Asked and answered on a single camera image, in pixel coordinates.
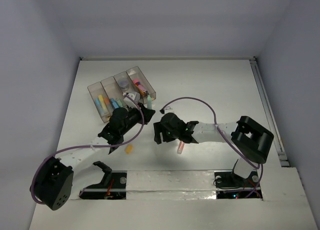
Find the green highlighter with tip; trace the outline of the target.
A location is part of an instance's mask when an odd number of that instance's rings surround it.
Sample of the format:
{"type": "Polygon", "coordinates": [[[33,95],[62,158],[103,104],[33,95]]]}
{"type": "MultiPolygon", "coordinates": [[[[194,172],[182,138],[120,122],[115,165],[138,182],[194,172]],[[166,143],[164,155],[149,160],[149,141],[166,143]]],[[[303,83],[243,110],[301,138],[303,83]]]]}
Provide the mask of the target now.
{"type": "Polygon", "coordinates": [[[147,96],[147,108],[152,110],[152,98],[150,95],[147,96]]]}

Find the blue highlighter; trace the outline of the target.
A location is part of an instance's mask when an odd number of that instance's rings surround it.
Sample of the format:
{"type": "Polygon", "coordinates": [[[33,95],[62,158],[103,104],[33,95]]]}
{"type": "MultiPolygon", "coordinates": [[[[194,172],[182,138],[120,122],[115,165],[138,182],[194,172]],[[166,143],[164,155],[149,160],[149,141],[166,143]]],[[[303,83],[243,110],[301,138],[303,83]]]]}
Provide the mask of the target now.
{"type": "Polygon", "coordinates": [[[103,111],[103,109],[102,109],[102,106],[101,106],[101,103],[100,103],[99,99],[96,98],[96,99],[94,100],[94,102],[95,102],[95,105],[96,105],[97,110],[99,111],[99,113],[100,113],[100,114],[103,114],[104,111],[103,111]]]}
{"type": "Polygon", "coordinates": [[[114,98],[110,98],[109,100],[110,100],[114,109],[117,109],[119,107],[117,101],[114,98]]]}

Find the green capped highlighter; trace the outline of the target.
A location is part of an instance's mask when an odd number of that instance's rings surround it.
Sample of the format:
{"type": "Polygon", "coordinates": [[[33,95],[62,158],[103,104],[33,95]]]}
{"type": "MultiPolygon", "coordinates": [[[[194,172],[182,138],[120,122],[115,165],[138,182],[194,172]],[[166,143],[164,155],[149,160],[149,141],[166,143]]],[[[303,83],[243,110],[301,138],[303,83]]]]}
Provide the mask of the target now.
{"type": "Polygon", "coordinates": [[[116,98],[115,101],[116,101],[117,105],[118,105],[120,108],[125,107],[125,105],[123,104],[123,101],[122,101],[121,99],[116,98]]]}

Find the yellow highlighter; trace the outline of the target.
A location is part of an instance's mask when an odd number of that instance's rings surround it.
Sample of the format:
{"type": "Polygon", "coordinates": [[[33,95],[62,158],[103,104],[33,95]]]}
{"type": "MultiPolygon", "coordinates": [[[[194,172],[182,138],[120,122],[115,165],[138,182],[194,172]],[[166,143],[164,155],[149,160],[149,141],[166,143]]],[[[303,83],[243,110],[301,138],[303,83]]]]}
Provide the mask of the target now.
{"type": "Polygon", "coordinates": [[[98,96],[98,100],[100,102],[100,105],[101,105],[102,109],[106,112],[107,111],[107,107],[106,107],[104,98],[103,98],[103,96],[101,94],[98,96]]]}

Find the pink capped pen tube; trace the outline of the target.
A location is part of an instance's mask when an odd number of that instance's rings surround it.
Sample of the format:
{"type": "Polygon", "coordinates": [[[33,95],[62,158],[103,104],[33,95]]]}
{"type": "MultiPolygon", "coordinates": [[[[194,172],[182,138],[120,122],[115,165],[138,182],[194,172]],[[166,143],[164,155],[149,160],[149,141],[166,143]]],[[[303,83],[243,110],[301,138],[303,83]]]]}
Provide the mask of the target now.
{"type": "Polygon", "coordinates": [[[139,79],[135,78],[132,81],[142,96],[147,96],[149,94],[148,90],[144,87],[139,79]]]}

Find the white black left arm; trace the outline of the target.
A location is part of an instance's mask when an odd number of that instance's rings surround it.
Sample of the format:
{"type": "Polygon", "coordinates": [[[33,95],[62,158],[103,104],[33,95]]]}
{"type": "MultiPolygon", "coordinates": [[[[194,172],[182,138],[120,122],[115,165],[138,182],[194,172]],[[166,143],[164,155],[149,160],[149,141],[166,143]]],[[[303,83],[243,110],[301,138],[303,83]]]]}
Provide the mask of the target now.
{"type": "Polygon", "coordinates": [[[103,163],[103,158],[125,145],[124,135],[137,124],[148,124],[154,114],[155,110],[146,108],[142,103],[135,107],[115,109],[109,122],[97,135],[106,144],[68,147],[60,152],[71,153],[59,158],[55,155],[48,156],[41,163],[29,189],[32,199],[53,211],[58,210],[75,193],[75,176],[92,166],[101,169],[94,174],[94,183],[101,188],[111,186],[114,183],[112,169],[103,163]]]}

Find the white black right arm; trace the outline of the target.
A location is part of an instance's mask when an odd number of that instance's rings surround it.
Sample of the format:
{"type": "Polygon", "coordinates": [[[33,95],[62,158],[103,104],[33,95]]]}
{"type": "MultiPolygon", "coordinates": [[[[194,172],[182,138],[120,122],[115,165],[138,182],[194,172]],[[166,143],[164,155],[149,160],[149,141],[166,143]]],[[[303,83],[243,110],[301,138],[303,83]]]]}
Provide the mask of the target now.
{"type": "Polygon", "coordinates": [[[184,122],[169,112],[154,123],[153,128],[154,141],[158,145],[175,140],[184,144],[227,143],[240,156],[230,173],[235,186],[242,186],[254,169],[267,162],[274,140],[271,131],[249,116],[241,116],[236,122],[203,123],[184,122]]]}

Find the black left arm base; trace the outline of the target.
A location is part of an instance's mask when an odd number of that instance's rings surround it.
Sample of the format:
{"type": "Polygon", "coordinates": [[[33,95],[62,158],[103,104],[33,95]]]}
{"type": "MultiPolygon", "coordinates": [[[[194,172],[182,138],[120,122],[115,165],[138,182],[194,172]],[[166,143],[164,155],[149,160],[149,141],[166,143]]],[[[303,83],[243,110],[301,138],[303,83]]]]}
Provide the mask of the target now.
{"type": "Polygon", "coordinates": [[[93,192],[94,190],[102,190],[106,193],[126,191],[127,171],[113,171],[108,165],[101,161],[95,161],[93,165],[102,170],[103,177],[99,183],[86,186],[81,193],[93,192]]]}

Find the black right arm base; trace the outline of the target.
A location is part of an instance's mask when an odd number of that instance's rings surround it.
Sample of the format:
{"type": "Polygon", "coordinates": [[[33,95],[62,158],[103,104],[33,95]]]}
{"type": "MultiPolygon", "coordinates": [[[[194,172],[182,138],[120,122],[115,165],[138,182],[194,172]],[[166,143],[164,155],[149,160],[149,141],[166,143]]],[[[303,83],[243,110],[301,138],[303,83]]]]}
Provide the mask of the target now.
{"type": "Polygon", "coordinates": [[[252,171],[247,178],[242,178],[231,171],[218,171],[214,173],[213,184],[220,190],[236,190],[255,187],[258,180],[256,171],[252,171]]]}

